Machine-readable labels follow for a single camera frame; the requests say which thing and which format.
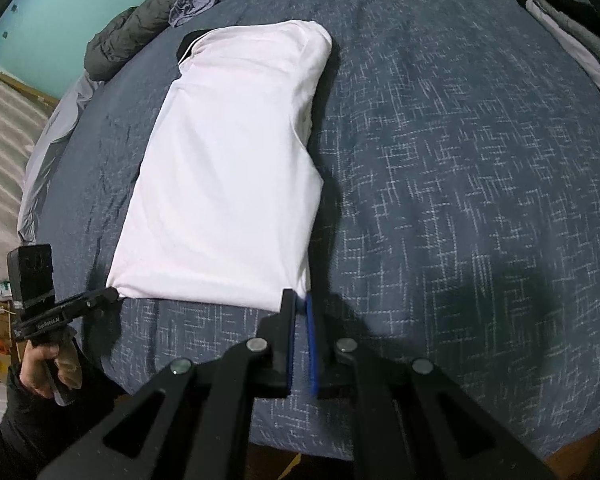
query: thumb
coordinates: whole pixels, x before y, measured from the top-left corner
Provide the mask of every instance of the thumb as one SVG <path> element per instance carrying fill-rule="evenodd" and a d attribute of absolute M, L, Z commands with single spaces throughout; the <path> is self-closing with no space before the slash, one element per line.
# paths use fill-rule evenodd
<path fill-rule="evenodd" d="M 44 344 L 36 347 L 27 348 L 25 358 L 30 361 L 45 361 L 58 357 L 60 348 L 57 344 Z"/>

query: patterned bedspread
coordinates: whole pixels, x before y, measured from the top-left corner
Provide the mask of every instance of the patterned bedspread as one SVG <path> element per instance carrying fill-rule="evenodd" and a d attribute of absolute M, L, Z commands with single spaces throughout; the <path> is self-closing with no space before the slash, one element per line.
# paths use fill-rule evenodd
<path fill-rule="evenodd" d="M 166 30 L 96 92 L 51 181 L 58 294 L 105 282 L 184 35 L 288 19 L 334 39 L 309 145 L 314 301 L 385 356 L 430 356 L 539 456 L 600 427 L 600 94 L 515 0 L 225 0 Z M 265 315 L 127 300 L 82 343 L 135 391 Z M 302 319 L 294 360 L 251 439 L 349 457 L 346 407 L 309 394 Z"/>

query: triangular cutout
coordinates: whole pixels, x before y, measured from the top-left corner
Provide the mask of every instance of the triangular cutout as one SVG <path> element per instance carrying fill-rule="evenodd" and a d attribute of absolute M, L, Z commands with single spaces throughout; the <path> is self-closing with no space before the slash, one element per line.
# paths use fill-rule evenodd
<path fill-rule="evenodd" d="M 152 393 L 138 409 L 106 434 L 103 444 L 129 458 L 136 458 L 144 446 L 144 441 L 154 425 L 163 402 L 164 393 Z"/>
<path fill-rule="evenodd" d="M 449 395 L 438 394 L 438 403 L 462 458 L 471 458 L 495 446 L 494 437 L 478 425 Z"/>

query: teal wall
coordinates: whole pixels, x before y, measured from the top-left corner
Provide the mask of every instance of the teal wall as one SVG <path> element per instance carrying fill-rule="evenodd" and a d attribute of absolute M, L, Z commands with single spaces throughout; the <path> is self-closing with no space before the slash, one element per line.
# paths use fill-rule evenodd
<path fill-rule="evenodd" d="M 0 67 L 60 97 L 82 73 L 87 42 L 116 14 L 142 1 L 13 0 L 0 19 Z"/>

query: black sleeve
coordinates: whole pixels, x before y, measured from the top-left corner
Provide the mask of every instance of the black sleeve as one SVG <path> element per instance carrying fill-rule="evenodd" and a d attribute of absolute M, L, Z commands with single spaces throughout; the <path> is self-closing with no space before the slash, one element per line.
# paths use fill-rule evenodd
<path fill-rule="evenodd" d="M 61 408 L 30 393 L 20 383 L 20 367 L 9 370 L 7 411 L 0 424 L 1 478 L 35 479 L 53 459 L 111 412 L 122 392 L 78 352 L 82 388 L 77 400 Z"/>

